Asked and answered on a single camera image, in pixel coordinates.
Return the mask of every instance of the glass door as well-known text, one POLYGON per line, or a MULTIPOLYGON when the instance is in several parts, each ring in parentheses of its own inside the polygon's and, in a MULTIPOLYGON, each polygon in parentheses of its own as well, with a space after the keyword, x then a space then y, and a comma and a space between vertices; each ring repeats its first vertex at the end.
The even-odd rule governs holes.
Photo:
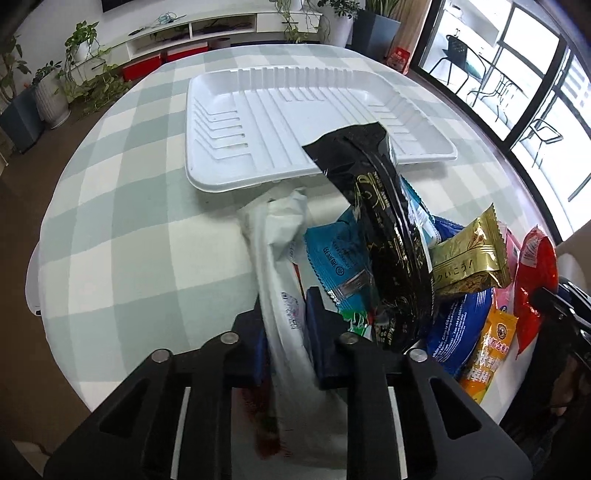
POLYGON ((568 51, 550 93, 511 148, 563 239, 591 219, 591 84, 568 51))
POLYGON ((445 0, 419 67, 504 140, 548 72, 558 34, 506 0, 445 0))
POLYGON ((506 155, 557 242, 591 218, 591 86, 531 0, 434 0, 413 70, 506 155))

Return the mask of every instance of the white flower pot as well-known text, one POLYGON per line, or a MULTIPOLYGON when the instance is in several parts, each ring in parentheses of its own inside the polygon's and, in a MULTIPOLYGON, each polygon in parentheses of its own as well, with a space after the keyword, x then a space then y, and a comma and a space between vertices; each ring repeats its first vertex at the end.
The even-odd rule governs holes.
POLYGON ((50 128, 59 127, 70 116, 68 99, 57 78, 57 70, 47 75, 35 88, 39 114, 50 128))
POLYGON ((88 42, 85 41, 78 45, 78 50, 74 53, 74 62, 75 63, 82 63, 85 60, 88 60, 90 57, 90 45, 88 42))
POLYGON ((335 9, 325 6, 320 9, 320 41, 325 45, 344 47, 353 29, 353 18, 337 17, 335 9))

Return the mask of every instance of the barcode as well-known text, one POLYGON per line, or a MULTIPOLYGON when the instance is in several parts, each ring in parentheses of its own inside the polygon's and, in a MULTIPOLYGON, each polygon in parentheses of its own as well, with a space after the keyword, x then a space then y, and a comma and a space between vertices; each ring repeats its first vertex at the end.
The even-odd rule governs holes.
POLYGON ((538 247, 540 246, 541 237, 532 238, 526 245, 524 245, 523 256, 521 263, 528 267, 535 268, 538 264, 538 247))

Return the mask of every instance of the white plastic tray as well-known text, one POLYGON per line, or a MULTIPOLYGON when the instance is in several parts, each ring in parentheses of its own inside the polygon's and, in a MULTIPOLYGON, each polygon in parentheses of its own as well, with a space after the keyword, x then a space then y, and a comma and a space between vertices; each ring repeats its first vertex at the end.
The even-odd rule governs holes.
POLYGON ((187 177, 206 192, 320 173, 302 145, 379 121, 397 164, 455 160, 456 147, 372 72, 257 67, 204 73, 187 95, 187 177))

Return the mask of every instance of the floor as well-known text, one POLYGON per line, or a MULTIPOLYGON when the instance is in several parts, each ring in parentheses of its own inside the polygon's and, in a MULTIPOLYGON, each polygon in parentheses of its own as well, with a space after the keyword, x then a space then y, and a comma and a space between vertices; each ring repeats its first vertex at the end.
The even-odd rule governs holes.
MULTIPOLYGON (((492 142, 434 87, 412 72, 409 76, 444 100, 480 133, 515 185, 529 222, 543 224, 525 186, 492 142)), ((27 153, 13 155, 0 176, 0 265, 4 278, 0 338, 7 340, 0 369, 0 434, 41 444, 49 452, 89 412, 55 364, 41 319, 27 308, 25 275, 39 238, 41 220, 61 172, 100 116, 97 113, 79 119, 74 111, 66 124, 46 131, 27 153)))

